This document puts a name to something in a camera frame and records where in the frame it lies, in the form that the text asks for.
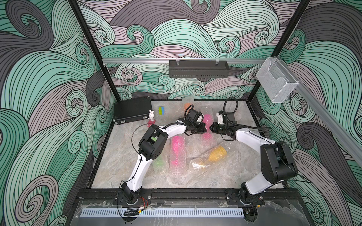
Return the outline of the pink wine glass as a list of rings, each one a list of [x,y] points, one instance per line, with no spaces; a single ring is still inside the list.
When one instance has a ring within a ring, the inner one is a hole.
[[[209,129],[209,126],[211,126],[213,124],[214,118],[212,115],[206,114],[206,115],[204,115],[203,122],[206,124],[207,132],[202,134],[201,138],[202,138],[202,141],[207,142],[213,138],[213,133]]]

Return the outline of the bubble wrap sheet of yellow glass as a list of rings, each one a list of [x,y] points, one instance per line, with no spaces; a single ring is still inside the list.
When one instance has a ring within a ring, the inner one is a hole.
[[[233,143],[229,141],[222,142],[201,156],[191,160],[189,163],[190,168],[199,172],[209,170],[229,156],[232,145]]]

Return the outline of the yellow wine glass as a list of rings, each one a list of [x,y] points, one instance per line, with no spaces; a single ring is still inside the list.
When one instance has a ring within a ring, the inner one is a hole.
[[[196,161],[196,163],[201,168],[207,168],[214,163],[217,163],[221,160],[223,160],[228,155],[228,152],[223,146],[216,146],[213,149],[211,149],[209,152],[201,156],[199,160]]]

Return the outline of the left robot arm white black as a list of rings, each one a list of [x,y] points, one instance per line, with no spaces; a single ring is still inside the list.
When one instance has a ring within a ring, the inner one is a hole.
[[[169,138],[181,134],[202,134],[206,132],[203,116],[194,119],[186,117],[165,126],[151,125],[139,142],[138,158],[128,180],[121,183],[121,189],[128,203],[136,203],[145,175],[151,163],[157,159]]]

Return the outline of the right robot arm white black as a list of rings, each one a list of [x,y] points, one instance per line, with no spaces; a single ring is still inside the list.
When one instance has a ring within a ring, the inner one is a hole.
[[[267,139],[241,125],[214,122],[209,128],[213,133],[229,136],[260,154],[261,172],[240,186],[239,197],[243,204],[261,205],[262,192],[298,175],[297,165],[286,142]]]

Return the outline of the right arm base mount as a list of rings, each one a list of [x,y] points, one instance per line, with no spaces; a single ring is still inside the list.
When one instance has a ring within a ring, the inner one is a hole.
[[[264,200],[261,199],[259,195],[251,195],[243,188],[228,188],[225,190],[225,195],[229,205],[254,207],[265,204]]]

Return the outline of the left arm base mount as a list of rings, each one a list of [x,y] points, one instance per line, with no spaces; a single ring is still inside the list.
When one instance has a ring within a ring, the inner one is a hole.
[[[150,189],[139,189],[136,192],[119,189],[114,198],[115,205],[145,205],[150,204],[152,191]]]

